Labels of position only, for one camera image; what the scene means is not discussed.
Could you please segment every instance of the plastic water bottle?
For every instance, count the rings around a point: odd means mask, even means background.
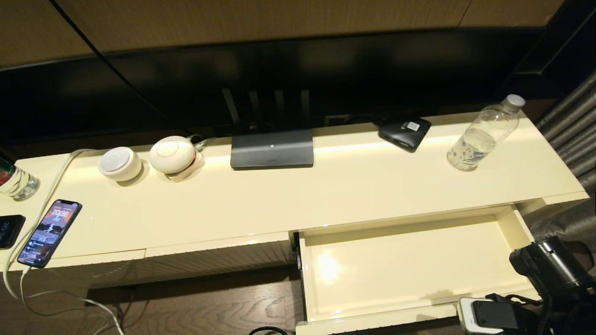
[[[447,152],[449,163],[459,170],[475,170],[497,144],[516,130],[520,123],[517,112],[525,104],[522,97],[510,94],[500,104],[485,107]]]

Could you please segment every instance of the phone charging cable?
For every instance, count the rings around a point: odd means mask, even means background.
[[[33,231],[35,230],[35,228],[37,227],[37,223],[39,222],[39,220],[41,219],[42,215],[44,214],[44,210],[46,208],[46,206],[48,205],[51,197],[54,195],[54,191],[56,191],[56,188],[58,187],[58,184],[60,183],[60,180],[62,179],[62,177],[64,176],[64,173],[66,172],[66,169],[68,168],[70,162],[72,162],[73,159],[75,159],[76,156],[78,156],[81,153],[84,153],[86,151],[92,151],[93,149],[80,149],[80,150],[75,150],[73,151],[68,158],[64,161],[62,167],[60,168],[60,170],[58,171],[58,173],[56,174],[56,177],[54,178],[54,182],[52,183],[52,186],[49,189],[49,192],[47,194],[47,196],[45,197],[45,200],[43,201],[41,208],[39,210],[39,213],[36,217],[36,219],[33,221],[33,225],[31,226],[31,228],[29,228],[29,230],[27,231],[27,233],[25,233],[25,235],[23,236],[23,238],[21,238],[13,247],[13,249],[8,253],[8,256],[6,257],[6,260],[4,262],[4,268],[2,271],[2,279],[4,280],[4,285],[6,286],[6,289],[8,290],[8,292],[10,293],[10,295],[12,295],[15,299],[19,299],[19,296],[17,295],[17,293],[13,290],[13,288],[11,287],[10,282],[8,281],[8,271],[10,270],[10,265],[14,260],[14,254],[17,250],[20,250],[22,247],[23,242],[30,237],[30,235],[33,233]],[[21,274],[21,280],[20,280],[20,290],[21,290],[21,297],[20,300],[23,302],[23,305],[31,312],[37,314],[37,315],[42,315],[42,316],[51,316],[51,315],[56,315],[56,314],[60,314],[63,312],[67,312],[67,311],[72,311],[72,310],[76,310],[79,308],[74,308],[74,309],[67,309],[65,311],[61,311],[61,312],[56,312],[53,314],[42,314],[42,313],[38,313],[36,311],[34,311],[33,309],[31,309],[29,307],[29,305],[27,304],[26,301],[26,296],[25,293],[23,291],[23,280],[25,278],[25,275],[29,272],[29,270],[31,270],[31,266],[26,267],[23,270],[23,273]],[[118,332],[120,333],[120,335],[125,335],[124,331],[122,330],[120,323],[118,322],[118,319],[116,318],[114,312],[112,312],[108,307],[93,301],[91,299],[84,299],[81,298],[73,293],[70,292],[66,292],[66,291],[47,291],[47,292],[42,292],[42,293],[37,293],[37,294],[33,294],[31,296],[29,296],[29,298],[33,298],[33,297],[38,297],[41,295],[45,295],[45,294],[51,294],[51,293],[61,293],[61,294],[67,294],[70,296],[73,296],[81,301],[99,306],[100,308],[104,309],[105,311],[107,311],[111,316],[112,319],[114,319],[114,323],[116,325],[116,328],[118,329]]]

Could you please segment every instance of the cord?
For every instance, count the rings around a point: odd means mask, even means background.
[[[508,296],[505,296],[505,298],[508,300],[511,300],[511,298],[517,298],[521,302],[529,303],[530,305],[534,305],[534,306],[542,305],[541,301],[533,300],[533,299],[526,298],[523,296],[518,296],[517,294],[509,294]]]
[[[108,318],[105,317],[105,315],[103,315],[103,314],[101,314],[101,316],[105,318],[105,320],[107,321],[107,323],[103,327],[99,328],[96,332],[94,332],[93,335],[97,335],[97,334],[101,333],[106,327],[108,327],[110,325],[110,322],[108,321]]]
[[[147,101],[147,99],[145,99],[145,97],[139,92],[139,90],[137,90],[136,87],[134,87],[107,59],[105,59],[102,53],[99,50],[97,50],[95,45],[93,45],[93,43],[91,43],[87,36],[85,36],[85,34],[79,29],[79,27],[77,27],[76,23],[74,23],[74,21],[62,9],[62,7],[58,5],[56,0],[49,0],[49,3],[52,4],[52,6],[54,6],[56,11],[58,11],[60,16],[62,16],[64,21],[66,21],[70,25],[70,27],[79,35],[79,37],[85,42],[85,44],[87,44],[89,49],[93,51],[93,53],[101,60],[102,63],[104,63],[105,66],[107,66],[120,80],[122,80],[122,82],[125,83],[126,86],[128,86],[139,99],[146,103],[146,105],[151,107],[151,109],[153,109],[157,114],[161,115],[161,117],[163,117],[164,119],[169,120],[169,117],[167,115],[162,113],[159,109],[157,109],[157,107],[153,106],[149,101]]]
[[[26,308],[27,308],[27,309],[28,309],[30,312],[32,312],[32,313],[34,313],[34,314],[37,314],[37,315],[40,315],[40,316],[42,316],[42,317],[51,317],[51,316],[53,316],[53,315],[57,315],[57,314],[61,314],[61,313],[69,312],[69,311],[74,311],[74,310],[77,310],[77,309],[82,309],[82,310],[84,310],[84,311],[86,310],[86,309],[84,309],[84,308],[71,308],[71,309],[66,309],[66,310],[64,310],[64,311],[60,311],[60,312],[54,312],[54,313],[50,313],[50,314],[43,314],[43,313],[40,313],[40,312],[38,312],[38,311],[35,311],[34,309],[32,309],[32,308],[31,308],[31,307],[30,307],[30,306],[27,304],[27,299],[26,299],[26,296],[25,296],[25,292],[24,292],[24,290],[23,290],[24,278],[25,278],[25,275],[27,274],[27,272],[29,271],[29,269],[30,269],[30,268],[31,268],[31,266],[30,266],[30,267],[28,267],[28,268],[26,268],[26,269],[23,271],[23,274],[21,275],[21,280],[20,280],[20,288],[21,288],[21,301],[23,302],[23,305],[24,305],[24,306],[25,306],[25,307],[26,307]],[[53,294],[53,293],[66,294],[66,295],[69,295],[69,296],[73,296],[73,297],[75,297],[75,298],[77,298],[77,299],[79,299],[79,300],[81,300],[81,301],[84,301],[84,302],[87,302],[87,303],[91,303],[91,304],[93,304],[93,305],[95,305],[95,306],[98,306],[98,307],[100,307],[101,309],[104,309],[105,311],[107,311],[107,312],[108,312],[108,313],[111,315],[112,319],[114,319],[114,323],[115,323],[115,325],[116,325],[116,328],[118,329],[118,333],[120,333],[120,335],[125,335],[125,334],[124,334],[124,331],[122,330],[122,327],[120,326],[120,323],[118,322],[118,319],[116,318],[116,315],[114,314],[114,312],[112,312],[112,311],[111,311],[111,309],[109,309],[109,308],[108,308],[108,307],[106,307],[105,305],[103,305],[103,304],[101,304],[101,303],[98,303],[97,301],[94,301],[94,300],[91,300],[91,299],[84,299],[84,298],[81,298],[81,297],[77,296],[76,294],[73,294],[73,293],[70,293],[70,292],[66,292],[66,291],[46,291],[46,292],[42,292],[42,293],[33,294],[33,295],[31,295],[31,296],[28,296],[28,298],[34,298],[34,297],[43,296],[43,295],[45,295],[45,294]],[[107,326],[107,325],[104,325],[103,327],[101,327],[101,329],[99,329],[98,331],[96,331],[96,332],[95,332],[95,334],[98,334],[100,331],[102,331],[103,329],[105,329],[105,327],[106,327],[106,326]]]
[[[269,331],[274,331],[276,333],[280,333],[281,335],[288,335],[288,333],[286,333],[284,330],[277,328],[277,327],[271,327],[271,326],[266,326],[266,327],[259,327],[257,329],[253,329],[249,335],[254,335],[260,331],[265,331],[265,330],[269,330]]]
[[[202,141],[200,141],[199,143],[196,143],[194,145],[194,147],[197,149],[197,151],[201,152],[203,151],[203,149],[205,149],[205,147],[207,147],[207,144],[209,144],[209,142],[213,141],[215,139],[215,137],[210,137],[207,139],[204,139]]]
[[[540,278],[536,278],[536,291],[542,297],[542,310],[538,322],[538,335],[542,335],[552,315],[552,296]]]
[[[83,153],[85,151],[90,151],[90,150],[92,150],[92,149],[75,150],[69,155],[69,157],[66,159],[66,161],[64,161],[64,163],[62,164],[62,167],[60,168],[60,170],[56,174],[56,177],[54,178],[54,182],[52,183],[52,186],[50,187],[50,189],[48,191],[48,195],[45,197],[45,200],[42,203],[41,208],[39,209],[39,213],[38,213],[37,217],[33,221],[33,225],[31,226],[31,228],[29,228],[27,233],[25,233],[23,238],[21,238],[18,241],[18,243],[16,243],[14,245],[13,249],[11,250],[11,252],[9,252],[8,256],[4,260],[4,269],[2,270],[2,279],[4,280],[4,285],[6,286],[6,289],[8,290],[10,295],[13,296],[13,298],[19,299],[18,295],[15,293],[13,288],[10,286],[10,282],[8,281],[8,270],[10,268],[11,263],[13,262],[15,252],[17,250],[21,249],[23,242],[27,238],[29,238],[29,236],[33,233],[33,231],[37,227],[37,224],[38,224],[39,220],[41,220],[41,217],[44,214],[44,210],[45,210],[46,206],[48,205],[49,200],[51,199],[52,195],[54,195],[54,191],[56,190],[56,187],[60,183],[60,180],[62,179],[62,176],[64,175],[66,168],[69,166],[70,162],[72,162],[72,160],[75,159],[75,157],[78,156],[80,153]]]

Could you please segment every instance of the white cable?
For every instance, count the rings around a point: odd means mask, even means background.
[[[22,243],[27,238],[29,238],[29,236],[33,233],[33,230],[35,230],[35,228],[37,227],[37,224],[39,223],[39,220],[41,220],[41,216],[44,214],[44,210],[45,210],[46,206],[48,205],[49,200],[51,199],[52,195],[54,194],[54,191],[56,190],[56,187],[60,183],[60,179],[62,179],[62,176],[64,175],[66,168],[68,167],[70,162],[73,159],[75,159],[75,157],[78,156],[80,153],[83,153],[85,151],[91,151],[91,150],[92,149],[75,150],[69,155],[69,157],[66,159],[66,161],[64,161],[62,168],[58,171],[58,173],[56,174],[56,177],[54,178],[54,182],[52,183],[52,187],[49,189],[48,195],[45,197],[45,200],[42,203],[41,208],[39,209],[39,213],[38,213],[37,217],[35,218],[35,220],[33,220],[33,225],[31,226],[31,228],[29,228],[27,233],[25,233],[23,238],[21,238],[14,245],[13,249],[8,253],[6,260],[4,260],[4,269],[2,271],[2,279],[4,280],[4,285],[6,286],[6,289],[8,290],[10,295],[12,295],[15,299],[18,299],[18,295],[14,292],[13,288],[10,286],[10,282],[8,281],[8,270],[10,269],[10,265],[13,262],[15,252],[17,250],[21,249]]]
[[[10,292],[10,294],[15,298],[18,299],[17,294],[14,292],[13,288],[10,286],[10,282],[8,281],[8,271],[10,269],[10,265],[13,261],[13,257],[15,254],[16,250],[19,250],[21,247],[21,244],[25,241],[25,239],[29,238],[29,236],[31,235],[31,233],[33,232],[33,230],[37,227],[37,224],[39,222],[39,220],[41,220],[42,215],[44,214],[45,208],[48,205],[52,195],[54,194],[54,191],[56,190],[58,184],[60,183],[60,180],[62,179],[62,177],[64,176],[64,173],[66,172],[66,169],[68,168],[70,162],[72,162],[72,160],[78,156],[80,153],[83,153],[85,151],[91,151],[92,149],[80,149],[80,150],[76,150],[74,152],[72,152],[69,157],[66,159],[66,161],[63,163],[61,169],[58,171],[58,173],[56,174],[56,177],[54,178],[54,182],[52,183],[51,188],[49,189],[49,192],[47,194],[47,196],[45,197],[44,202],[42,203],[42,206],[39,210],[39,213],[36,217],[36,219],[33,221],[33,225],[31,226],[31,228],[28,230],[27,234],[25,234],[23,236],[23,238],[21,240],[18,241],[18,243],[13,247],[12,251],[9,253],[8,257],[6,258],[5,261],[5,265],[4,265],[4,270],[2,272],[2,278],[4,279],[4,284],[6,285],[6,288],[8,290],[8,292]],[[42,315],[42,316],[51,316],[51,315],[56,315],[56,314],[60,314],[60,313],[64,313],[64,312],[68,312],[68,311],[73,311],[73,310],[77,310],[77,309],[82,309],[82,310],[86,310],[84,308],[73,308],[73,309],[67,309],[65,311],[60,311],[60,312],[56,312],[56,313],[52,313],[52,314],[42,314],[42,313],[38,313],[36,311],[34,311],[33,309],[31,309],[31,307],[29,307],[29,305],[27,304],[27,300],[26,300],[26,296],[24,294],[23,291],[23,279],[25,278],[25,275],[29,272],[29,270],[31,270],[31,266],[28,266],[27,268],[25,268],[25,270],[23,270],[23,273],[21,274],[21,280],[20,280],[20,289],[21,289],[21,301],[23,302],[23,305],[30,310],[31,312],[38,314],[38,315]],[[116,328],[118,329],[118,332],[120,333],[120,335],[125,335],[124,331],[122,330],[122,328],[120,327],[120,324],[118,323],[118,319],[116,318],[115,314],[106,306],[93,301],[91,299],[84,299],[81,298],[79,296],[77,296],[76,294],[70,293],[70,292],[66,292],[66,291],[47,291],[47,292],[42,292],[42,293],[37,293],[37,294],[33,294],[31,296],[29,296],[28,298],[34,298],[34,297],[38,297],[38,296],[42,296],[45,294],[50,294],[50,293],[61,293],[61,294],[68,294],[70,296],[73,296],[81,301],[87,302],[87,303],[91,303],[93,305],[96,305],[102,309],[104,309],[105,311],[107,311],[111,316],[112,319],[114,319],[114,323],[116,325]],[[99,329],[98,331],[95,332],[94,335],[98,334],[100,331],[102,331],[103,329],[105,329],[105,327],[107,325],[104,325],[103,327],[101,327],[101,329]]]
[[[200,141],[199,143],[196,143],[194,145],[194,147],[197,149],[197,151],[201,152],[201,151],[203,151],[203,149],[205,149],[207,144],[209,144],[209,142],[213,141],[214,139],[215,139],[215,137],[210,137],[210,138],[204,139],[204,140]]]
[[[76,294],[74,294],[74,293],[70,293],[70,292],[66,292],[66,291],[46,291],[46,292],[42,292],[42,293],[36,293],[36,294],[33,294],[33,295],[30,295],[30,296],[26,297],[26,296],[25,296],[25,292],[24,292],[24,290],[23,290],[23,281],[24,281],[25,275],[27,274],[27,272],[29,271],[29,269],[30,269],[30,268],[31,268],[31,266],[30,266],[30,267],[28,267],[28,268],[26,268],[26,269],[23,271],[23,274],[21,275],[21,281],[20,281],[20,288],[21,288],[21,301],[23,302],[23,305],[24,305],[24,306],[25,306],[25,307],[26,307],[26,308],[27,308],[29,311],[31,311],[31,312],[32,312],[32,313],[34,313],[34,314],[40,315],[40,316],[42,316],[42,317],[50,317],[50,316],[52,316],[52,315],[61,314],[61,313],[68,312],[68,311],[74,311],[74,310],[77,310],[77,309],[83,309],[83,310],[86,310],[86,309],[84,309],[84,308],[71,308],[71,309],[66,309],[65,311],[55,312],[55,313],[51,313],[51,314],[43,314],[43,313],[40,313],[40,312],[34,311],[34,310],[33,310],[33,309],[32,309],[32,308],[31,308],[31,307],[30,307],[30,306],[27,304],[27,300],[26,300],[26,298],[34,298],[34,297],[39,297],[39,296],[43,296],[43,295],[45,295],[45,294],[51,294],[51,293],[66,294],[66,295],[69,295],[69,296],[73,296],[73,297],[75,297],[75,298],[77,298],[77,299],[79,299],[79,300],[81,300],[81,301],[84,301],[84,302],[87,302],[87,303],[91,303],[91,304],[93,304],[93,305],[95,305],[95,306],[98,306],[98,307],[100,307],[100,308],[104,309],[105,311],[107,311],[107,312],[108,312],[108,313],[111,315],[112,319],[114,319],[114,324],[116,325],[116,328],[118,329],[118,333],[120,333],[120,335],[125,335],[125,334],[124,334],[124,331],[122,330],[122,327],[120,326],[120,323],[118,322],[118,318],[116,318],[116,315],[114,314],[114,312],[112,312],[112,311],[111,311],[111,309],[109,309],[109,308],[108,308],[108,307],[106,307],[105,305],[103,305],[103,304],[101,304],[101,303],[98,303],[97,301],[94,301],[94,300],[91,300],[91,299],[85,299],[85,298],[81,298],[81,297],[77,296],[77,295],[76,295]],[[103,327],[101,327],[101,329],[99,329],[98,331],[96,331],[94,335],[98,334],[98,333],[99,333],[100,331],[102,331],[102,330],[103,330],[105,327],[106,327],[105,325],[104,325]]]

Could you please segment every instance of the cream desk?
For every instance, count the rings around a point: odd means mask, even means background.
[[[146,162],[150,146],[133,148],[144,171],[125,183],[99,173],[105,150],[83,153],[51,200],[83,209],[47,268],[27,280],[110,287],[285,265],[298,255],[307,312],[298,335],[453,316],[460,297],[535,296],[508,261],[532,241],[524,218],[588,196],[524,115],[477,170],[454,169],[445,155],[476,115],[428,117],[433,126],[414,154],[372,124],[315,129],[315,164],[303,169],[234,171],[231,140],[222,138],[180,183]],[[0,215],[27,218],[21,236],[37,224],[66,157],[17,162],[42,182],[26,201],[0,200]]]

